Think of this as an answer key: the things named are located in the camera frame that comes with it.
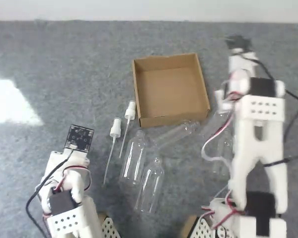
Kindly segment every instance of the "white robotic arm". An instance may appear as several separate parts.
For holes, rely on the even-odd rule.
[[[213,228],[221,225],[239,238],[286,238],[286,222],[280,218],[288,203],[283,159],[285,85],[256,77],[259,61],[249,40],[234,36],[227,44],[232,52],[230,77],[216,91],[216,99],[218,112],[231,113],[234,119],[234,157],[228,183],[233,200],[211,202],[213,222],[218,224]],[[259,161],[268,175],[271,194],[246,191],[246,178]]]
[[[84,194],[91,186],[86,156],[92,136],[93,130],[72,125],[63,153],[51,152],[41,184],[36,188],[53,238],[104,237],[93,199]]]

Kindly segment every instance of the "white wall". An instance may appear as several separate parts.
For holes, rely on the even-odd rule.
[[[298,22],[298,0],[0,0],[0,20]]]

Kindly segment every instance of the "cardboard box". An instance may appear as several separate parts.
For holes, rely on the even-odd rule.
[[[199,221],[198,216],[190,216],[187,221],[185,222],[181,232],[180,232],[180,236],[179,238],[190,238],[192,231],[194,230],[197,222]]]
[[[141,127],[203,120],[210,110],[197,54],[133,60]]]

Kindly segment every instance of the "plastic bottle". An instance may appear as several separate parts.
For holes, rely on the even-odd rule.
[[[198,122],[184,121],[181,125],[172,130],[152,139],[152,147],[160,150],[169,144],[172,144],[190,134],[192,134],[200,124]]]
[[[154,213],[157,208],[164,179],[162,160],[155,156],[144,171],[141,188],[136,201],[135,209],[144,213]]]
[[[136,136],[128,143],[124,165],[120,173],[120,181],[130,185],[141,182],[146,160],[145,146],[145,133],[138,130]]]
[[[222,156],[231,163],[233,159],[232,136],[229,129],[226,129],[219,138],[217,156]],[[229,180],[229,169],[222,161],[212,162],[212,178],[215,180]]]

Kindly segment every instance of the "black circuit board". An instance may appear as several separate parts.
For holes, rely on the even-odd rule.
[[[64,148],[88,152],[94,130],[79,125],[71,125]]]

